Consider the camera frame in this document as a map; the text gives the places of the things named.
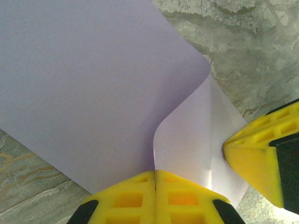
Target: gray marble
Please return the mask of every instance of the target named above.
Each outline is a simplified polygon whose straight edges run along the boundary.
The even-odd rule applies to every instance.
[[[153,0],[247,121],[299,98],[298,0]],[[65,224],[89,195],[0,130],[0,223]],[[299,224],[249,188],[248,224]]]

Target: rectangular hole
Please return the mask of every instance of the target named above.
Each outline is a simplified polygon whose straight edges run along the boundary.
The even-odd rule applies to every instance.
[[[173,191],[168,193],[168,204],[197,205],[196,194],[190,191]]]
[[[173,212],[171,224],[206,224],[206,220],[200,212]]]
[[[267,131],[267,132],[263,132],[263,133],[259,133],[256,136],[256,142],[266,141],[266,140],[272,139],[274,137],[275,137],[275,134],[274,134],[273,130],[270,130],[270,131]]]
[[[148,178],[147,178],[147,176],[144,176],[144,177],[142,177],[142,178],[137,179],[136,181],[137,181],[137,182],[147,182],[147,181],[148,181]]]
[[[292,123],[289,123],[289,124],[287,124],[287,125],[285,125],[285,126],[281,126],[281,127],[280,127],[280,132],[281,132],[282,134],[285,134],[285,133],[288,133],[288,132],[291,132],[291,131],[295,131],[296,128],[297,128],[296,123],[295,123],[295,122],[292,122]]]
[[[140,217],[138,216],[124,216],[124,217],[109,217],[106,224],[139,224]]]
[[[253,122],[253,125],[254,125],[255,127],[260,127],[260,126],[266,125],[266,124],[268,124],[268,123],[270,123],[270,122],[271,122],[270,117],[266,117],[266,118],[264,118],[264,119],[254,121],[254,122]]]
[[[241,145],[244,142],[245,142],[245,139],[240,139],[240,140],[235,141],[235,144]]]
[[[277,114],[275,115],[276,119],[281,119],[284,118],[285,116],[289,115],[290,112],[288,112],[287,110],[285,111],[281,111],[281,112],[277,112]]]
[[[170,177],[166,177],[166,178],[164,178],[164,181],[165,181],[165,182],[168,182],[168,183],[174,183],[174,182],[177,182],[176,179],[174,179],[174,178],[170,178]]]
[[[136,208],[142,207],[143,193],[141,192],[123,192],[117,195],[115,208]]]

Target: stone surface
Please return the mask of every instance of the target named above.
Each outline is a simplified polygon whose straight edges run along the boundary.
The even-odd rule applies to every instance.
[[[212,64],[247,121],[299,98],[298,0],[153,0]],[[0,130],[0,223],[65,224],[89,195]],[[298,224],[299,216],[249,188],[237,208],[247,224]]]

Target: black rubber pad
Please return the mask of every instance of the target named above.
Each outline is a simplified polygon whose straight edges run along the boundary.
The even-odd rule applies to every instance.
[[[287,104],[285,104],[285,105],[282,105],[282,106],[280,106],[280,107],[278,107],[278,108],[275,108],[275,109],[269,111],[268,113],[266,113],[266,115],[271,114],[271,113],[273,113],[273,112],[275,112],[275,111],[279,111],[280,109],[285,108],[285,107],[287,107],[287,106],[289,106],[289,105],[292,105],[292,104],[294,104],[294,103],[297,103],[297,102],[299,102],[299,98],[296,99],[296,100],[293,100],[293,101],[290,102],[290,103],[287,103]]]
[[[99,202],[92,200],[80,205],[66,224],[88,224]]]
[[[299,132],[269,143],[276,147],[284,208],[299,214]]]
[[[245,224],[234,207],[220,199],[213,200],[213,204],[217,209],[224,224]]]

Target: paper sheet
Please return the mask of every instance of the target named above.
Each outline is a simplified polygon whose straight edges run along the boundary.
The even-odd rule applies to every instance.
[[[207,144],[210,65],[150,1],[5,1],[0,15],[0,128],[91,193],[153,170],[157,127],[196,89],[203,123],[185,131]],[[184,154],[207,186],[210,149]]]
[[[236,207],[248,184],[224,160],[222,144],[244,125],[243,117],[209,76],[158,127],[156,169],[220,193]]]

